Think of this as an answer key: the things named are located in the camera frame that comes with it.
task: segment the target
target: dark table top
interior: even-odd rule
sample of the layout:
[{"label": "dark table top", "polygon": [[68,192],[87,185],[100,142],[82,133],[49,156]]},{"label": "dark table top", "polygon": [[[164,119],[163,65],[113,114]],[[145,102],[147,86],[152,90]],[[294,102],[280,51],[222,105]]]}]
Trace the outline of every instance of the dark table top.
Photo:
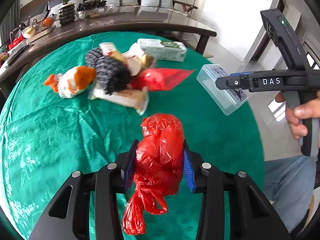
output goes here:
[{"label": "dark table top", "polygon": [[108,31],[171,31],[197,33],[216,37],[215,30],[179,12],[165,8],[124,6],[114,7],[106,17],[78,20],[56,28],[49,34],[32,42],[34,44],[13,62],[10,67],[0,68],[0,82],[32,60],[57,49],[64,44],[92,34]]}]

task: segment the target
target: vase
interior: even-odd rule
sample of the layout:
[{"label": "vase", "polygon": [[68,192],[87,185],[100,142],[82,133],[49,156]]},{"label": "vase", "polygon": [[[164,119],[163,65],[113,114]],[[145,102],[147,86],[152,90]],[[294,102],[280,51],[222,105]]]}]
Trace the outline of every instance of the vase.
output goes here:
[{"label": "vase", "polygon": [[59,8],[59,20],[61,25],[74,22],[75,19],[76,19],[76,16],[75,16],[74,3],[68,3],[65,5],[62,5]]}]

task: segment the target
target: screw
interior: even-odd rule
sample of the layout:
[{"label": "screw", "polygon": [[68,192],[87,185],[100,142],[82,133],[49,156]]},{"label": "screw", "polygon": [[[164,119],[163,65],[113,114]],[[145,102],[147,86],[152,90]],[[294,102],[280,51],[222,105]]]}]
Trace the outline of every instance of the screw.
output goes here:
[{"label": "screw", "polygon": [[241,178],[245,178],[247,176],[247,174],[244,171],[239,171],[238,176]]},{"label": "screw", "polygon": [[202,163],[202,168],[210,169],[211,168],[211,164],[210,163]]},{"label": "screw", "polygon": [[117,164],[116,163],[109,163],[108,165],[107,165],[107,168],[109,169],[109,170],[113,170],[113,169],[115,169],[117,167]]},{"label": "screw", "polygon": [[81,172],[80,171],[74,171],[73,173],[72,173],[72,177],[74,177],[74,178],[77,178],[77,177],[79,177],[81,175]]}]

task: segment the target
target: dining table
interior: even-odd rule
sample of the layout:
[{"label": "dining table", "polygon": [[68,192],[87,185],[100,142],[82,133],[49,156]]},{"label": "dining table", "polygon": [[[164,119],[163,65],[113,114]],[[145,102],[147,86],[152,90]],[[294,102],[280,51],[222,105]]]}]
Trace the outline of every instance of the dining table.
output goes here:
[{"label": "dining table", "polygon": [[[90,34],[88,23],[83,28]],[[95,24],[105,26],[102,20]],[[180,119],[189,149],[201,154],[205,162],[224,172],[245,171],[262,188],[263,149],[249,104],[246,102],[225,116],[196,80],[202,66],[211,62],[190,48],[184,62],[157,61],[158,68],[194,71],[172,90],[150,91],[148,108],[143,115],[138,115],[133,108],[102,99],[90,100],[92,86],[74,98],[63,99],[43,85],[52,73],[65,73],[74,66],[85,65],[87,52],[102,42],[114,43],[123,53],[139,38],[165,40],[138,32],[87,35],[41,59],[8,96],[0,115],[0,205],[24,239],[28,239],[42,211],[73,171],[87,174],[114,162],[118,154],[129,150],[135,139],[143,138],[142,120],[156,113],[173,114]],[[127,194],[117,194],[120,220],[133,191],[134,185]],[[201,194],[190,193],[182,179],[178,193],[165,200],[169,208],[166,214],[144,213],[146,234],[124,233],[124,239],[195,239]],[[225,214],[225,239],[229,239],[227,204]],[[90,239],[95,239],[94,197],[89,218]]]},{"label": "dining table", "polygon": [[[185,43],[189,48],[200,54],[204,53],[210,37],[216,37],[212,28],[175,9],[121,6],[113,9],[103,17],[93,17],[61,25],[54,22],[55,28],[48,34],[30,42],[31,48],[26,49],[9,66],[6,63],[0,67],[0,91],[5,98],[15,85],[19,72],[27,70],[49,52],[79,38],[107,31],[134,31],[157,34],[175,41]],[[196,46],[183,39],[184,33],[198,35]]]}]

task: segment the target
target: blue gripper pad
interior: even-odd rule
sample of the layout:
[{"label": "blue gripper pad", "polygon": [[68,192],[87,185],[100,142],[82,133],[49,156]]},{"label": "blue gripper pad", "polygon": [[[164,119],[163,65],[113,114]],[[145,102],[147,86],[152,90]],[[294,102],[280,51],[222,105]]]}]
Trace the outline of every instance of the blue gripper pad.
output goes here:
[{"label": "blue gripper pad", "polygon": [[122,177],[124,178],[124,189],[125,192],[132,186],[133,177],[135,173],[135,159],[136,159],[136,149],[139,141],[134,140],[132,143],[130,150],[127,154],[126,160],[124,161],[124,166],[121,170]]},{"label": "blue gripper pad", "polygon": [[192,168],[186,148],[183,148],[183,157],[183,176],[186,180],[187,187],[190,189],[190,192],[194,193],[196,189],[195,172]]}]

